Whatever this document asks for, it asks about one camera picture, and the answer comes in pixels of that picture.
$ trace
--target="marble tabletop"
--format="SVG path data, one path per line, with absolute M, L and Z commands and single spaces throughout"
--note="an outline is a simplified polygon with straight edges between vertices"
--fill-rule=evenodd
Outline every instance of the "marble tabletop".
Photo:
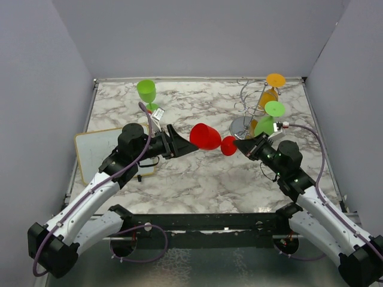
M 162 126 L 173 124 L 186 139 L 192 127 L 205 123 L 217 129 L 222 138 L 229 133 L 231 122 L 242 115 L 234 104 L 246 81 L 169 81 L 155 80 L 154 101 L 165 109 Z M 100 83 L 90 117 L 88 132 L 123 127 L 127 123 L 146 123 L 139 109 L 137 81 Z M 253 84 L 256 90 L 262 83 Z M 287 81 L 280 89 L 279 101 L 286 108 L 281 120 L 315 127 L 305 91 L 300 80 Z M 302 169 L 314 179 L 321 164 L 320 148 L 314 136 L 305 130 L 289 128 L 284 139 L 297 142 L 303 154 Z M 272 172 L 264 167 L 269 177 Z M 338 203 L 338 196 L 328 166 L 320 181 L 326 196 Z M 84 189 L 79 170 L 76 172 L 71 200 Z M 266 178 L 260 163 L 250 161 L 239 151 L 231 157 L 220 149 L 197 151 L 181 158 L 161 158 L 155 174 L 142 182 L 132 179 L 97 213 L 120 204 L 133 213 L 228 213 L 274 212 L 291 200 L 278 185 Z

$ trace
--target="lime green cup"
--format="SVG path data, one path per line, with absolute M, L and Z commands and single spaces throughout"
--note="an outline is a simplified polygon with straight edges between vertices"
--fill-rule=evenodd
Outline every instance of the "lime green cup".
M 146 108 L 149 111 L 153 112 L 158 108 L 158 105 L 153 103 L 154 99 L 156 98 L 156 85 L 152 80 L 140 81 L 137 84 L 137 92 L 141 100 L 143 100 L 145 103 L 148 103 Z

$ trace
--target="dry erase board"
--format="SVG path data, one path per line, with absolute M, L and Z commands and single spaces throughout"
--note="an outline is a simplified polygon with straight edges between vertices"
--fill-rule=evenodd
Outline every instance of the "dry erase board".
M 148 127 L 144 126 L 144 132 L 148 134 Z M 117 146 L 117 138 L 122 128 L 100 130 L 97 132 L 80 133 L 75 136 L 74 142 L 81 172 L 81 178 L 84 184 L 88 184 L 103 160 L 111 154 L 111 151 Z M 140 162 L 141 165 L 153 164 L 153 159 L 146 159 Z M 138 167 L 137 175 L 150 175 L 154 173 L 154 167 Z

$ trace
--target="purple cable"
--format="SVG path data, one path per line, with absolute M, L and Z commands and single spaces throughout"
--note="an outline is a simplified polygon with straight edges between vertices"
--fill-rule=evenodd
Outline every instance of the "purple cable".
M 112 244 L 110 244 L 110 251 L 112 252 L 113 256 L 112 258 L 116 257 L 118 258 L 119 260 L 121 261 L 126 261 L 126 262 L 132 262 L 132 263 L 150 263 L 150 262 L 153 262 L 155 260 L 158 260 L 160 259 L 162 256 L 164 256 L 164 254 L 166 253 L 166 251 L 168 250 L 168 237 L 166 236 L 166 233 L 165 233 L 165 230 L 162 229 L 161 227 L 159 227 L 158 225 L 153 225 L 153 224 L 147 224 L 147 225 L 139 225 L 139 226 L 135 226 L 135 227 L 132 227 L 130 229 L 127 229 L 127 230 L 123 230 L 123 231 L 120 231 L 120 232 L 117 232 L 115 233 L 114 235 L 119 235 L 119 234 L 124 234 L 124 233 L 127 233 L 127 232 L 131 232 L 133 230 L 137 230 L 137 229 L 140 229 L 140 228 L 144 228 L 144 227 L 154 227 L 158 230 L 160 230 L 165 238 L 165 246 L 164 248 L 162 249 L 161 253 L 159 253 L 156 257 L 154 258 L 151 258 L 151 259 L 145 259 L 145 260 L 134 260 L 134 259 L 128 259 L 128 258 L 124 258 L 124 257 L 118 257 L 114 251 L 113 251 L 113 248 L 112 248 Z
M 313 258 L 304 258 L 304 257 L 299 257 L 299 256 L 294 256 L 292 254 L 284 253 L 276 245 L 274 245 L 274 248 L 279 252 L 279 254 L 284 255 L 286 257 L 289 257 L 289 258 L 294 259 L 294 260 L 298 260 L 298 261 L 316 261 L 316 260 L 319 260 L 319 259 L 326 257 L 325 254 L 321 254 L 321 255 L 319 255 L 317 257 L 313 257 Z
M 106 184 L 108 181 L 110 181 L 110 180 L 120 176 L 121 174 L 123 174 L 125 171 L 130 169 L 137 162 L 139 162 L 141 157 L 144 156 L 146 150 L 148 150 L 149 144 L 150 144 L 150 140 L 151 140 L 151 119 L 150 119 L 150 114 L 149 114 L 148 110 L 146 109 L 146 107 L 145 107 L 145 105 L 143 103 L 141 103 L 141 102 L 138 103 L 138 106 L 146 113 L 146 116 L 148 118 L 148 124 L 149 124 L 148 139 L 146 141 L 144 149 L 142 150 L 142 152 L 139 154 L 139 156 L 137 156 L 137 158 L 131 164 L 129 164 L 128 166 L 124 167 L 119 172 L 116 172 L 115 174 L 111 175 L 109 178 L 106 178 L 102 182 L 96 184 L 93 188 L 90 189 L 90 191 L 96 191 L 98 188 L 100 188 L 101 186 Z M 77 209 L 77 207 L 79 207 L 79 205 L 82 204 L 85 201 L 85 199 L 88 198 L 88 196 L 91 195 L 91 194 L 92 193 L 88 192 L 82 198 L 80 198 L 76 202 L 76 204 L 74 204 L 73 207 L 63 216 L 63 218 L 60 221 L 57 222 L 57 224 L 63 224 L 69 218 L 69 216 L 71 216 L 73 211 L 75 211 Z M 41 276 L 43 276 L 43 275 L 48 273 L 47 270 L 42 272 L 42 273 L 38 273 L 37 272 L 37 263 L 38 263 L 38 260 L 40 258 L 41 252 L 44 249 L 45 244 L 48 242 L 48 240 L 51 237 L 51 235 L 54 232 L 56 232 L 56 230 L 59 228 L 59 226 L 57 224 L 52 228 L 51 231 L 49 231 L 49 233 L 45 236 L 44 240 L 41 242 L 39 248 L 37 249 L 36 256 L 35 256 L 35 259 L 34 259 L 34 263 L 33 263 L 33 266 L 32 266 L 32 272 L 33 272 L 34 276 L 36 276 L 36 277 L 41 277 Z
M 306 129 L 308 131 L 310 131 L 316 138 L 317 138 L 317 141 L 319 142 L 319 146 L 321 148 L 321 152 L 322 152 L 322 165 L 321 165 L 321 169 L 319 171 L 319 174 L 318 174 L 318 178 L 317 180 L 315 181 L 315 190 L 317 191 L 317 195 L 318 197 L 320 198 L 320 200 L 322 201 L 322 203 L 325 203 L 326 200 L 324 199 L 324 197 L 322 196 L 322 194 L 320 193 L 319 191 L 319 180 L 321 179 L 322 177 L 322 174 L 323 174 L 323 170 L 324 170 L 324 164 L 325 164 L 325 160 L 324 160 L 324 147 L 323 147 L 323 143 L 321 141 L 321 139 L 319 138 L 319 136 L 317 135 L 317 133 L 315 132 L 314 129 L 310 128 L 310 127 L 306 127 L 306 126 L 302 126 L 300 124 L 290 124 L 291 127 L 300 127 L 302 129 Z M 356 234 L 356 236 L 361 239 L 363 242 L 365 242 L 365 244 L 368 245 L 368 247 L 370 247 L 374 253 L 376 253 L 376 255 L 379 257 L 380 260 L 383 261 L 383 255 L 377 250 L 377 248 L 374 247 L 374 245 L 371 244 L 370 241 L 368 241 L 366 238 L 364 238 L 360 233 L 358 233 L 351 225 L 349 225 L 349 223 L 344 220 L 335 210 L 334 208 L 332 208 L 331 206 L 329 205 L 326 205 L 327 208 L 331 211 L 331 213 L 341 222 L 343 223 L 344 226 L 346 226 L 347 229 L 349 229 L 351 232 L 353 232 L 354 234 Z

